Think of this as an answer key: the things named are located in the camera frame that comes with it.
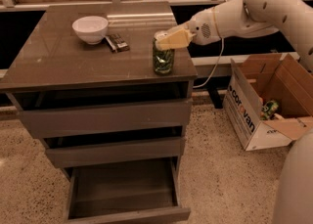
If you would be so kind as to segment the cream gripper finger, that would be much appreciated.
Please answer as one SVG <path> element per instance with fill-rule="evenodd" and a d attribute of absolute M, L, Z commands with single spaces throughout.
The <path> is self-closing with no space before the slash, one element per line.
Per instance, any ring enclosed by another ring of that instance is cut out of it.
<path fill-rule="evenodd" d="M 187 47 L 194 34 L 188 29 L 179 29 L 174 32 L 162 32 L 156 36 L 156 48 L 160 51 Z"/>
<path fill-rule="evenodd" d="M 178 24 L 178 25 L 176 25 L 174 27 L 171 27 L 169 30 L 166 31 L 166 34 L 169 35 L 169 34 L 172 34 L 172 33 L 176 32 L 176 31 L 179 31 L 181 29 L 184 29 L 184 30 L 189 29 L 188 24 L 186 22 L 184 22 L 184 23 Z"/>

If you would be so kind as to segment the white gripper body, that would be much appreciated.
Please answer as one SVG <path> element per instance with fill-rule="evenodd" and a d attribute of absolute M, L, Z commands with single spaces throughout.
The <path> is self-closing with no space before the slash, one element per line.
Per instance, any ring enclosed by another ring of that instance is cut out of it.
<path fill-rule="evenodd" d="M 208 45 L 219 40 L 213 8 L 194 14 L 188 21 L 188 27 L 193 34 L 192 42 L 195 44 Z"/>

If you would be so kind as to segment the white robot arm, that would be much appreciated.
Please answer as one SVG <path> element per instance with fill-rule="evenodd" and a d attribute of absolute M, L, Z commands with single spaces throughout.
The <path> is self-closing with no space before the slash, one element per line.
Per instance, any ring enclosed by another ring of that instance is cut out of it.
<path fill-rule="evenodd" d="M 156 47 L 178 49 L 191 42 L 207 45 L 230 36 L 244 37 L 247 22 L 253 22 L 254 31 L 270 26 L 281 31 L 306 73 L 313 72 L 313 9 L 302 0 L 231 0 L 170 28 Z M 272 224 L 313 224 L 313 129 L 301 134 L 287 155 Z"/>

